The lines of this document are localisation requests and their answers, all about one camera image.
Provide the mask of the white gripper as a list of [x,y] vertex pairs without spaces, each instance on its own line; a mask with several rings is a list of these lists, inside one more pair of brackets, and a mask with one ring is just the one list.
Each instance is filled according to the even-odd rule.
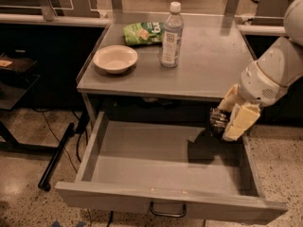
[[[287,87],[282,87],[269,79],[258,67],[257,62],[252,61],[241,73],[239,85],[232,85],[218,106],[221,111],[232,112],[223,133],[223,140],[237,141],[257,122],[260,117],[259,105],[261,107],[274,105],[287,93]],[[244,103],[245,100],[258,104]]]

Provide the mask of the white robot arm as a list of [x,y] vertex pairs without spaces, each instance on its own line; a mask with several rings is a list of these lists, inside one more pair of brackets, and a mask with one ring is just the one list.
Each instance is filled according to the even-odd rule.
[[288,93],[303,76],[303,0],[294,0],[283,19],[286,31],[260,57],[241,72],[218,106],[229,113],[224,120],[223,140],[238,140],[260,117]]

